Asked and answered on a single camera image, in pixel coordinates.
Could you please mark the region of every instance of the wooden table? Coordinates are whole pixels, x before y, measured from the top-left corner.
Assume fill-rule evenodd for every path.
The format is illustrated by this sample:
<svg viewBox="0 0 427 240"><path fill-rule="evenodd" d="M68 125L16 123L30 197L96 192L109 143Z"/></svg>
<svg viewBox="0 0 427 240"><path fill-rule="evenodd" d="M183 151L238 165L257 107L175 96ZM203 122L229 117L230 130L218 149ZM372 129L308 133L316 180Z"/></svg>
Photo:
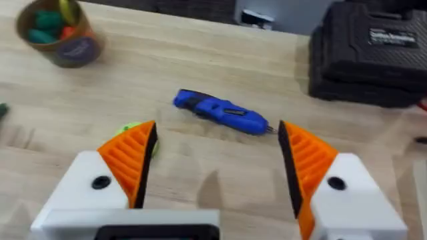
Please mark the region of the wooden table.
<svg viewBox="0 0 427 240"><path fill-rule="evenodd" d="M277 136L254 137L175 108L202 91L280 119L358 154L421 239L412 162L427 114L308 97L308 37L82 3L108 39L103 57L60 69L14 31L29 1L0 1L0 239L24 239L76 154L118 127L155 119L161 138L147 208L222 211L224 239L299 239Z"/></svg>

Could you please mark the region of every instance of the pen holder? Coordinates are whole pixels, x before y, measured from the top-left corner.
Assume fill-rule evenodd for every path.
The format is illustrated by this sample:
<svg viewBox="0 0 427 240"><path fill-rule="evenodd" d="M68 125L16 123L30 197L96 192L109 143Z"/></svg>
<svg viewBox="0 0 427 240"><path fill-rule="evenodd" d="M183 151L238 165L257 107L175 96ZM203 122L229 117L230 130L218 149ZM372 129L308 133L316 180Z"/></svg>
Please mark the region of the pen holder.
<svg viewBox="0 0 427 240"><path fill-rule="evenodd" d="M69 2L75 6L76 25L74 31L64 39L46 44L29 40L29 30L35 27L35 13L40 10L59 12L59 0L36 0L30 3L19 14L16 28L24 42L52 63L60 67L82 67L99 57L103 41L92 31L80 4L75 0Z"/></svg>

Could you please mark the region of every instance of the gray wall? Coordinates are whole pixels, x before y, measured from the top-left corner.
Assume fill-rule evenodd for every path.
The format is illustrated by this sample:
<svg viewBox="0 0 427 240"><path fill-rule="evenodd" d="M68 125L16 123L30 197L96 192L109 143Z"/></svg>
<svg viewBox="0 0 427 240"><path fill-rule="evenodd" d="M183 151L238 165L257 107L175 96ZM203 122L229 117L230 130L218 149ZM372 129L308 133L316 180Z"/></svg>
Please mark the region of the gray wall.
<svg viewBox="0 0 427 240"><path fill-rule="evenodd" d="M236 0L235 18L240 23L243 9L275 19L274 31L309 35L334 0Z"/></svg>

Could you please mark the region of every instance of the black tool case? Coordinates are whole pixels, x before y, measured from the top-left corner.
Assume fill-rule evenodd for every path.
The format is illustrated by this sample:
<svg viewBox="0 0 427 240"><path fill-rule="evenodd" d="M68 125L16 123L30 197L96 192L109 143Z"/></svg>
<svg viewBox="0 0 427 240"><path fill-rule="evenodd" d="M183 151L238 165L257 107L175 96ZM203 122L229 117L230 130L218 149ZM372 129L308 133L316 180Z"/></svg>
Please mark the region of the black tool case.
<svg viewBox="0 0 427 240"><path fill-rule="evenodd" d="M313 97L407 107L427 93L427 13L333 3L310 43Z"/></svg>

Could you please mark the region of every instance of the black screw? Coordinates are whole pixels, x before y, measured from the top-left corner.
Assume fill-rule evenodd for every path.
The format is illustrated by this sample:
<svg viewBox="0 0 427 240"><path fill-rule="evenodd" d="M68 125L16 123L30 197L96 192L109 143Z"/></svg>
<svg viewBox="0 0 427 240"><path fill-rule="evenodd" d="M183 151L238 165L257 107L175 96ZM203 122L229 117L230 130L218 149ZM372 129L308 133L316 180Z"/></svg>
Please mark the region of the black screw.
<svg viewBox="0 0 427 240"><path fill-rule="evenodd" d="M108 176L99 176L92 181L92 188L95 190L100 190L108 187L111 183L111 178Z"/></svg>
<svg viewBox="0 0 427 240"><path fill-rule="evenodd" d="M346 183L339 177L330 177L328 179L328 184L331 188L339 191L343 191L347 188Z"/></svg>

